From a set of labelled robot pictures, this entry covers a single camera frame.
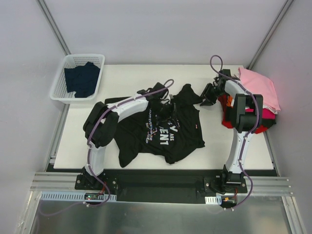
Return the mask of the red t shirt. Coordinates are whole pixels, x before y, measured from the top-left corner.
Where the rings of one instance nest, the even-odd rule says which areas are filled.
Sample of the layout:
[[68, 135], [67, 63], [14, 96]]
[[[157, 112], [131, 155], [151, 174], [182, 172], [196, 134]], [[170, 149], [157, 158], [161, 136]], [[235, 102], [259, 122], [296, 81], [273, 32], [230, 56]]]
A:
[[[222, 125], [227, 127], [228, 129], [232, 129], [233, 126], [230, 121], [230, 114], [233, 110], [233, 107], [231, 105], [233, 98], [231, 96], [222, 95], [218, 98], [218, 101], [220, 102], [223, 110]], [[256, 129], [255, 134], [265, 132], [275, 124], [276, 124], [275, 114], [270, 110], [263, 108], [262, 122], [260, 127]]]

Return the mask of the pink t shirt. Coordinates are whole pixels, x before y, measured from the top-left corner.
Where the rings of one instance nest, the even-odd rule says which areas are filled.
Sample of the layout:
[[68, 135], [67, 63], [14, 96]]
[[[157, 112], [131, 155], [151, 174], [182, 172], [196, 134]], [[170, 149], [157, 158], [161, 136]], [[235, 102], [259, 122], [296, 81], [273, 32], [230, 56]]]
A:
[[239, 68], [238, 72], [242, 85], [251, 93], [262, 95], [264, 107], [277, 115], [281, 109], [274, 83], [266, 76], [245, 68]]

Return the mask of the magenta t shirt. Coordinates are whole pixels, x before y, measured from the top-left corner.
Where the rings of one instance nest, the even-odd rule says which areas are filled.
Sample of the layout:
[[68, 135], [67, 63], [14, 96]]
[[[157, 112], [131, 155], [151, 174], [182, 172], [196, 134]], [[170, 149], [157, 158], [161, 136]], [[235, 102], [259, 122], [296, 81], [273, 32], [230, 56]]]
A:
[[[253, 109], [246, 109], [245, 110], [246, 113], [253, 113], [254, 110]], [[271, 112], [269, 109], [262, 109], [262, 118], [263, 119], [275, 119], [275, 114], [273, 112]]]

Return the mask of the white plastic laundry basket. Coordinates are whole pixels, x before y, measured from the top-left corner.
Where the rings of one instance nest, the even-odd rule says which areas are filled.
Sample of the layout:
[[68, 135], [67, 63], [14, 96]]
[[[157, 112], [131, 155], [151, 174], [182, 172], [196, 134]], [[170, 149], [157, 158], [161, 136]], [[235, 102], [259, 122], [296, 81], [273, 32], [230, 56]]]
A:
[[[78, 66], [85, 65], [87, 62], [92, 62], [100, 69], [99, 76], [96, 82], [95, 91], [92, 95], [84, 98], [75, 97], [75, 92], [67, 92], [64, 69], [74, 69]], [[105, 56], [102, 54], [70, 54], [66, 55], [63, 61], [58, 66], [54, 81], [50, 90], [50, 99], [60, 101], [64, 104], [86, 104], [95, 100], [98, 94], [100, 81], [104, 69]]]

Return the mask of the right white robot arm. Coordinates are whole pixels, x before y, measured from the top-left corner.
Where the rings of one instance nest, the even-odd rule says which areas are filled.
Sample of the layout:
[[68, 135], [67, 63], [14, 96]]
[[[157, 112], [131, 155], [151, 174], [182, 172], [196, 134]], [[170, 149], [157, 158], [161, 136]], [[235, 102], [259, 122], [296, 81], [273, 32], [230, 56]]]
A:
[[229, 69], [217, 72], [213, 83], [208, 83], [200, 95], [201, 106], [212, 106], [222, 95], [229, 95], [234, 100], [230, 113], [230, 123], [234, 136], [229, 157], [221, 174], [208, 182], [208, 188], [220, 194], [235, 192], [245, 184], [244, 162], [249, 143], [262, 121], [263, 96], [252, 94], [239, 81], [231, 76]]

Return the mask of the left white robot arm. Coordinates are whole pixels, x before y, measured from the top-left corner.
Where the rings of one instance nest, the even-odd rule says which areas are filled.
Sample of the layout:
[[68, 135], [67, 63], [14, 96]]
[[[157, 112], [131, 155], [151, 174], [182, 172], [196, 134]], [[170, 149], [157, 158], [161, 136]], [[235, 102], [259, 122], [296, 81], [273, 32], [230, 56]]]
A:
[[157, 125], [175, 116], [175, 106], [166, 99], [173, 84], [174, 80], [169, 79], [164, 84], [156, 83], [148, 90], [139, 90], [132, 97], [110, 104], [100, 101], [94, 105], [83, 125], [88, 153], [82, 174], [91, 189], [97, 190], [103, 185], [101, 174], [104, 171], [106, 146], [113, 140], [120, 121], [147, 109], [155, 114]]

